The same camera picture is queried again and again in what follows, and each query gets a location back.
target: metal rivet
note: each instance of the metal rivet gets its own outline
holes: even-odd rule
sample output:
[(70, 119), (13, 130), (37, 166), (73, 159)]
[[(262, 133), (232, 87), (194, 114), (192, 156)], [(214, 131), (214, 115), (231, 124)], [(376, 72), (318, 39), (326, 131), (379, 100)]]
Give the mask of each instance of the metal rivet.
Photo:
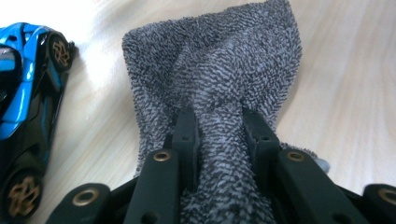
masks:
[(73, 205), (85, 206), (94, 202), (99, 197), (99, 190), (95, 188), (84, 189), (73, 198)]
[(289, 152), (288, 153), (288, 158), (291, 161), (304, 161), (305, 160), (305, 156), (303, 154), (301, 154), (300, 152)]
[(378, 191), (378, 195), (382, 200), (384, 200), (388, 203), (391, 203), (393, 205), (396, 205), (396, 191), (395, 190), (380, 189)]
[(167, 151), (160, 151), (155, 153), (154, 160), (155, 161), (167, 161), (171, 158), (171, 154)]

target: black tire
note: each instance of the black tire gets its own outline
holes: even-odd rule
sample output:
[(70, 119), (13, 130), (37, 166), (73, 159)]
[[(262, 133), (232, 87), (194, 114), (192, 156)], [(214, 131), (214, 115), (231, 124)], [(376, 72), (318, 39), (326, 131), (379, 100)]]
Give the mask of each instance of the black tire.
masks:
[(35, 172), (15, 174), (5, 192), (6, 214), (11, 220), (31, 217), (41, 202), (43, 192), (42, 176)]
[(64, 72), (72, 67), (72, 52), (69, 43), (60, 35), (49, 38), (49, 56), (59, 72)]

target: knit fabric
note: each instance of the knit fabric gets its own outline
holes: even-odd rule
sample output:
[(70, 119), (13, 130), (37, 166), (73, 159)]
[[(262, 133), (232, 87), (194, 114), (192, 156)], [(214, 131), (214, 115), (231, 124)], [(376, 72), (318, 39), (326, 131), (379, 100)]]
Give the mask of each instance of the knit fabric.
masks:
[(136, 174), (172, 133), (173, 117), (192, 107), (201, 172), (198, 190), (181, 197), (181, 223), (274, 223), (250, 170), (242, 108), (276, 129), (302, 56), (289, 2), (148, 24), (127, 33), (122, 49), (140, 129)]

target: table surface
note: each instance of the table surface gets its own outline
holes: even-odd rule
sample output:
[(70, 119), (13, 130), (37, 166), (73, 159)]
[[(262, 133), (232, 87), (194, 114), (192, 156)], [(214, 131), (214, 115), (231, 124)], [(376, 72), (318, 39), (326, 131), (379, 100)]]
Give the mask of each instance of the table surface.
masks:
[[(42, 204), (31, 223), (44, 223), (77, 186), (95, 182), (114, 189), (134, 176), (139, 130), (122, 37), (148, 23), (247, 2), (6, 2), (0, 27), (17, 21), (45, 24), (79, 48), (59, 114)], [(303, 58), (278, 117), (279, 139), (317, 152), (332, 166), (329, 177), (344, 188), (361, 194), (371, 183), (396, 186), (396, 2), (290, 3)]]

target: blue toy car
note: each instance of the blue toy car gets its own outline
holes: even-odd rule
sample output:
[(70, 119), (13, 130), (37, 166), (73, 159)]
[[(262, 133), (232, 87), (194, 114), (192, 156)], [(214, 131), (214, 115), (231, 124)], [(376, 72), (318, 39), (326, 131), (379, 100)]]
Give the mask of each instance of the blue toy car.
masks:
[(37, 209), (75, 46), (46, 26), (0, 28), (0, 221)]

